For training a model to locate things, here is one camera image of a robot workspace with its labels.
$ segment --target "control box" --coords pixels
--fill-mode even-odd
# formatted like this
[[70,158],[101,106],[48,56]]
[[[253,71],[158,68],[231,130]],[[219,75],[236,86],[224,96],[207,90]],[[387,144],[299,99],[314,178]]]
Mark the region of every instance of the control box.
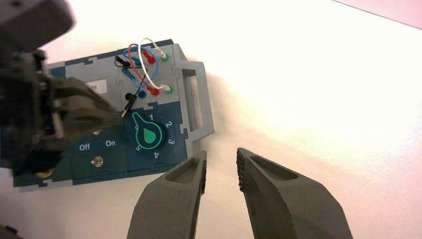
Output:
[[[112,127],[66,142],[65,157],[51,175],[21,175],[14,178],[15,187],[32,191],[161,173],[199,151],[199,140],[214,132],[204,65],[188,61],[172,40],[156,44],[168,60],[157,57],[154,83],[172,90],[153,96],[141,87],[125,117],[121,115],[127,94],[137,91],[127,72],[115,65],[115,57],[123,58],[126,48],[47,66],[53,76],[86,82],[116,109],[118,120]],[[142,47],[154,52],[152,44]],[[145,64],[148,72],[157,67]],[[128,71],[136,76],[133,69]]]

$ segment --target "blue panel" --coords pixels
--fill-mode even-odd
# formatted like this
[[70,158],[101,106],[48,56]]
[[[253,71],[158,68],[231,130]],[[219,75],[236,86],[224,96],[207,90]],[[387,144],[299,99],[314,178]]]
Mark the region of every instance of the blue panel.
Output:
[[[151,103],[149,105],[153,107],[152,110],[130,111],[125,120],[126,158],[129,171],[148,169],[158,172],[160,165],[175,165],[187,158],[185,143],[187,133],[180,133],[180,124],[182,123],[180,103],[173,102],[162,105]],[[131,117],[134,112],[146,119],[151,119],[152,116],[154,122],[164,127],[166,139],[161,147],[152,150],[138,147],[135,139],[135,122]]]

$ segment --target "wire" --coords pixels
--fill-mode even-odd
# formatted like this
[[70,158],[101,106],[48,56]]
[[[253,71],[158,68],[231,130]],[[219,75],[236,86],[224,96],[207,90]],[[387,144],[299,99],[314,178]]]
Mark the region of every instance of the wire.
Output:
[[145,78],[142,78],[141,77],[141,74],[139,73],[138,69],[135,66],[135,63],[132,60],[132,56],[130,55],[130,50],[131,50],[132,46],[137,46],[137,44],[130,44],[129,47],[128,47],[128,49],[127,49],[127,55],[128,55],[128,58],[129,58],[129,62],[130,62],[130,65],[132,66],[133,70],[135,71],[135,73],[138,75],[138,77],[140,79],[142,79],[142,83],[141,84],[144,84],[145,83]]
[[157,50],[160,53],[161,59],[163,59],[163,60],[166,60],[167,59],[166,53],[164,53],[164,51],[162,51],[160,49],[160,47],[158,47],[157,44],[155,44],[155,42],[153,40],[151,40],[148,37],[145,37],[142,41],[144,41],[144,40],[148,40],[148,41],[150,41],[154,45],[155,50]]
[[141,44],[139,44],[139,47],[138,47],[138,55],[139,55],[139,60],[141,61],[141,65],[142,65],[142,70],[144,71],[144,73],[145,73],[145,75],[146,75],[146,78],[148,79],[148,81],[149,81],[149,83],[151,84],[151,86],[152,87],[154,87],[154,88],[156,88],[157,90],[159,90],[159,89],[164,89],[165,91],[167,91],[167,92],[169,92],[169,91],[171,91],[171,88],[169,87],[169,86],[167,86],[167,85],[160,85],[159,87],[157,87],[155,84],[154,84],[154,82],[152,82],[152,80],[151,80],[151,78],[149,77],[149,75],[148,75],[148,73],[146,72],[146,70],[145,70],[145,65],[144,65],[144,61],[142,60],[142,53],[141,53],[141,50],[142,50],[142,48],[143,47],[140,47],[141,46]]
[[132,66],[132,68],[133,68],[133,70],[135,71],[135,73],[138,75],[138,77],[140,78],[140,79],[142,79],[142,82],[141,82],[141,84],[144,84],[145,86],[146,86],[146,89],[151,93],[151,95],[153,95],[153,96],[158,96],[159,94],[160,94],[160,91],[159,90],[157,90],[157,89],[155,89],[155,88],[153,88],[153,87],[151,87],[151,86],[149,86],[149,85],[147,85],[147,84],[145,84],[145,78],[142,78],[141,77],[141,74],[139,73],[139,71],[138,71],[138,69],[136,68],[136,66],[135,66],[135,63],[133,62],[133,60],[132,60],[132,56],[130,55],[130,50],[131,50],[131,48],[132,48],[132,46],[137,46],[138,44],[134,44],[134,43],[132,43],[132,44],[130,44],[129,45],[129,47],[128,47],[128,49],[127,49],[127,51],[128,51],[128,58],[129,58],[129,62],[130,62],[130,65]]
[[[141,47],[142,48],[142,50],[144,50],[144,51],[146,51],[146,52],[148,52],[150,55],[152,55],[152,57],[154,57],[154,59],[155,59],[155,63],[156,63],[156,65],[155,65],[155,71],[154,71],[154,73],[152,74],[152,76],[151,76],[151,80],[154,80],[155,79],[155,77],[157,77],[157,75],[158,75],[158,70],[160,69],[160,64],[158,63],[159,61],[158,61],[158,59],[157,59],[157,57],[150,51],[150,50],[148,50],[147,48],[145,48],[145,47]],[[123,56],[124,57],[126,57],[126,58],[129,58],[129,56],[128,56],[128,49],[125,49],[124,51],[123,51]]]
[[131,67],[131,66],[125,67],[125,66],[122,66],[122,65],[117,64],[117,63],[116,63],[116,61],[114,61],[114,65],[115,65],[115,66],[117,66],[117,67],[119,67],[119,68],[132,69],[132,67]]

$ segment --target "gray handle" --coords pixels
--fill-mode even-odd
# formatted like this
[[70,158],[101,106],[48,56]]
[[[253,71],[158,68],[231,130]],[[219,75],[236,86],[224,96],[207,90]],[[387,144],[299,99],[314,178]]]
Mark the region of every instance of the gray handle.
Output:
[[202,127],[197,128],[196,130],[191,131],[189,133],[189,138],[192,141],[195,141],[214,133],[214,124],[212,122],[212,112],[211,112],[211,104],[210,104],[210,94],[208,93],[205,67],[202,62],[195,62],[195,61],[179,62],[177,65],[178,65],[178,68],[180,68],[181,77],[182,77],[182,70],[195,70],[195,73],[196,73],[203,125]]

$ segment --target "white table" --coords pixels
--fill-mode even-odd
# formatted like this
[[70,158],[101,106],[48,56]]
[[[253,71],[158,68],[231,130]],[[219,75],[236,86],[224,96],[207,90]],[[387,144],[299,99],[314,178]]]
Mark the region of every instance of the white table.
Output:
[[[329,0],[127,2],[70,1],[74,28],[43,49],[52,63],[172,38],[204,62],[197,238],[253,238],[237,147],[325,185],[357,239],[422,237],[421,30]],[[27,239],[125,238],[159,176],[19,193],[0,174],[0,224]]]

